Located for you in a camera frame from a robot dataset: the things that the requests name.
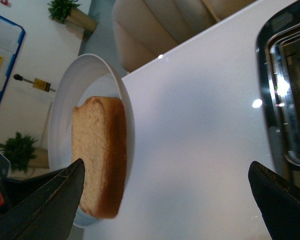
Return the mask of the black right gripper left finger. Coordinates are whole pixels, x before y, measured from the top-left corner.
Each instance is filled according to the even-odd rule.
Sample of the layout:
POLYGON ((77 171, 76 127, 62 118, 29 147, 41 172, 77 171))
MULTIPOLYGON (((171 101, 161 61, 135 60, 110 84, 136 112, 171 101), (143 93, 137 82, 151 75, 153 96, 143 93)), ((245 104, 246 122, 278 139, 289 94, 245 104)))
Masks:
POLYGON ((66 240, 84 188, 85 165, 76 160, 0 217, 0 240, 66 240))

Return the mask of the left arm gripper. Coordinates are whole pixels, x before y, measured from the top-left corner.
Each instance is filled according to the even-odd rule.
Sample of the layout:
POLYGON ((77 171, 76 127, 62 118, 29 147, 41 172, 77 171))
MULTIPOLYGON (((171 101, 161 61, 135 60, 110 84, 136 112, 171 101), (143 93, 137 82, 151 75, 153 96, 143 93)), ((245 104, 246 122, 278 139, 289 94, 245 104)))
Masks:
POLYGON ((0 217, 52 180, 61 171, 53 171, 28 179, 9 178, 11 162, 0 153, 0 217))

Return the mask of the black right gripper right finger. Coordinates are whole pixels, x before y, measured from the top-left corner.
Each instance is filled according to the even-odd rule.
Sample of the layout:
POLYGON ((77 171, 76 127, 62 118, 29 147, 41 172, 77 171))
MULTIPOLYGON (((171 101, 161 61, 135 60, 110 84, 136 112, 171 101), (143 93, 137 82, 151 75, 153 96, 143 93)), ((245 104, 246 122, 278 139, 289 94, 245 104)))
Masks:
POLYGON ((300 188, 257 161, 248 180, 271 238, 300 240, 300 188))

